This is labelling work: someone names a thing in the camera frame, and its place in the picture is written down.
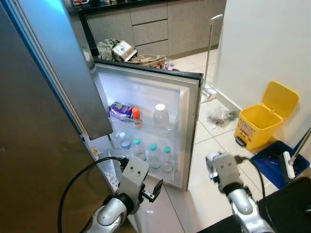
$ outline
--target gray cabinet drawer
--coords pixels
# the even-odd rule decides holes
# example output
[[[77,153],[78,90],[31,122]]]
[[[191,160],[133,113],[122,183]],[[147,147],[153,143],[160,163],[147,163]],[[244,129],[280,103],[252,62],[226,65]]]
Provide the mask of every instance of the gray cabinet drawer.
[[[138,54],[167,55],[169,53],[168,41],[159,41],[147,45],[136,46]]]
[[[167,20],[133,26],[135,45],[143,45],[168,38]]]
[[[134,45],[129,10],[114,11],[88,16],[88,23],[97,42],[108,38],[125,40]]]
[[[168,3],[169,55],[197,48],[199,13],[198,0]]]
[[[167,18],[167,3],[130,9],[132,25]]]

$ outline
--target purple packaged drink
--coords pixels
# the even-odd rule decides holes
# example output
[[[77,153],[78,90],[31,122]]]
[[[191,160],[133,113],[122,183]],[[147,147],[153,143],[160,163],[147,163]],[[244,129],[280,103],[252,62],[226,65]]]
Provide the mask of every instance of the purple packaged drink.
[[[126,121],[132,118],[133,108],[119,102],[114,102],[110,107],[109,111],[111,115],[118,118],[119,120]]]

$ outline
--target yellow trash bin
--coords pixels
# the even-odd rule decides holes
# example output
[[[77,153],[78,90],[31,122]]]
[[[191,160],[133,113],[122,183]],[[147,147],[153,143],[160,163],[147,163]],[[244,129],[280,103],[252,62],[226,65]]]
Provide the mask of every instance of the yellow trash bin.
[[[268,84],[262,104],[243,109],[234,133],[237,141],[243,141],[247,150],[253,150],[268,142],[276,127],[289,117],[297,106],[299,96],[286,86],[272,81]]]

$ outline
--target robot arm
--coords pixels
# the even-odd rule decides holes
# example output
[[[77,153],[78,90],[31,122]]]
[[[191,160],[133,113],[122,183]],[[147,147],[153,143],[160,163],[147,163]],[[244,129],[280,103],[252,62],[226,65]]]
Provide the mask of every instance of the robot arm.
[[[232,155],[211,153],[206,157],[210,178],[218,183],[219,191],[226,194],[243,233],[275,233],[260,216],[258,206],[247,187],[243,187],[237,162]]]
[[[131,158],[122,173],[120,186],[115,195],[109,196],[103,206],[92,217],[92,223],[86,233],[114,233],[129,214],[135,214],[143,197],[154,202],[161,191],[163,180],[154,188],[153,193],[144,190],[143,183],[149,171],[149,165],[137,157]]]

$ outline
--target bottle cap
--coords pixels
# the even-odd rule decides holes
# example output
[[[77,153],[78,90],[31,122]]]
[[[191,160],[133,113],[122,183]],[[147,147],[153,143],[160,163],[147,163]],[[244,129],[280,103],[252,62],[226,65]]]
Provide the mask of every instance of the bottle cap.
[[[150,145],[150,150],[152,150],[152,151],[156,150],[156,144],[151,144]]]
[[[165,104],[163,104],[163,103],[159,103],[159,104],[157,104],[157,105],[155,106],[155,109],[156,109],[157,111],[159,111],[159,112],[163,112],[163,111],[165,111],[166,106],[165,106]]]
[[[133,142],[134,142],[134,144],[138,145],[138,144],[140,143],[140,139],[139,139],[139,138],[135,138],[135,139],[133,140]]]
[[[140,112],[139,108],[133,108],[132,109],[133,119],[134,120],[140,120]]]
[[[170,147],[165,147],[165,148],[164,148],[164,152],[165,152],[166,154],[170,153],[170,152],[171,152],[171,148],[170,148]]]
[[[125,137],[125,132],[121,132],[119,133],[120,138],[124,138]]]

